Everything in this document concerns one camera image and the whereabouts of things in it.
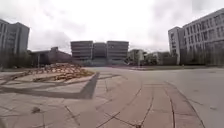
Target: tall building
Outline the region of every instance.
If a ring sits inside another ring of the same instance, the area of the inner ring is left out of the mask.
[[[171,29],[168,33],[170,52],[176,50],[180,62],[224,63],[224,9],[192,21],[182,28]]]
[[[10,24],[0,20],[0,51],[20,54],[27,51],[29,28],[21,23]]]
[[[125,60],[127,58],[129,42],[107,41],[107,59]]]
[[[170,53],[177,57],[177,64],[180,63],[180,44],[183,42],[184,31],[182,28],[175,27],[168,31]]]
[[[74,61],[92,60],[93,41],[72,41],[71,50]]]

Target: window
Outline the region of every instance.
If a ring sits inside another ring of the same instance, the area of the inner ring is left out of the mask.
[[[189,27],[187,27],[187,34],[190,35]]]
[[[201,41],[201,38],[200,38],[200,34],[198,33],[198,42],[200,42]]]
[[[191,34],[193,33],[193,29],[192,29],[192,26],[190,27],[190,29],[191,29]]]
[[[220,15],[214,17],[214,20],[215,20],[215,25],[221,24],[221,17],[220,17]]]
[[[174,34],[173,33],[171,33],[170,38],[171,38],[171,41],[174,41]]]
[[[193,29],[194,29],[194,33],[196,33],[196,26],[195,25],[193,26]]]
[[[204,41],[203,33],[201,33],[201,41]]]
[[[187,44],[187,39],[186,38],[184,38],[184,45],[186,45]]]
[[[224,13],[222,13],[222,22],[224,23]]]
[[[188,37],[188,42],[189,42],[189,44],[191,44],[191,38],[190,37]]]
[[[205,41],[208,40],[208,32],[207,31],[203,32],[203,36],[204,36]]]
[[[195,38],[195,42],[198,42],[197,35],[195,35],[194,38]]]
[[[221,27],[221,35],[224,37],[224,27]]]
[[[2,31],[2,26],[3,26],[3,24],[0,24],[0,32]]]
[[[213,27],[212,18],[209,19],[209,24],[211,27]]]
[[[220,28],[217,28],[217,36],[220,37]]]
[[[197,31],[199,32],[200,31],[200,24],[197,23]]]
[[[194,37],[191,36],[191,43],[193,44],[194,43]]]
[[[206,28],[210,28],[208,20],[205,21],[205,26],[206,26]]]

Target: white building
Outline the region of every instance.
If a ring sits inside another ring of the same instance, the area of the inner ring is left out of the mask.
[[[187,53],[198,53],[198,51],[206,51],[206,47],[211,48],[216,44],[221,44],[220,46],[223,47],[224,8],[186,24],[182,28],[175,27],[168,33],[170,52],[176,52],[180,59],[180,51],[183,50],[186,50]]]

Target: cloudy sky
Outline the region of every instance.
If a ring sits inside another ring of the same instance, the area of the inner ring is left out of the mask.
[[[0,0],[0,18],[30,27],[30,50],[71,40],[127,40],[130,48],[168,50],[168,29],[222,8],[223,0]]]

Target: pavement crack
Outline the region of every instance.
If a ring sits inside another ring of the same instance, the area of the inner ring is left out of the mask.
[[[73,113],[69,110],[69,108],[68,108],[67,106],[65,106],[65,108],[66,108],[67,111],[70,113],[70,115],[72,116],[72,119],[74,119],[75,123],[76,123],[77,125],[80,126],[80,123],[79,123],[79,121],[77,120],[76,116],[73,115]]]
[[[146,119],[147,115],[149,114],[149,111],[150,111],[151,108],[152,108],[153,101],[154,101],[154,88],[152,88],[152,98],[151,98],[151,103],[150,103],[150,106],[149,106],[149,108],[148,108],[148,110],[147,110],[147,112],[146,112],[146,114],[145,114],[145,117],[143,118],[143,121],[142,121],[142,123],[141,123],[141,127],[143,126],[143,123],[145,122],[145,119]]]
[[[166,91],[166,89],[163,88],[163,90],[165,91],[166,95],[170,99],[171,111],[172,111],[172,117],[173,117],[173,128],[175,128],[176,127],[176,121],[175,121],[175,113],[174,113],[174,108],[173,108],[173,101],[172,101],[171,97],[169,96],[168,92]]]

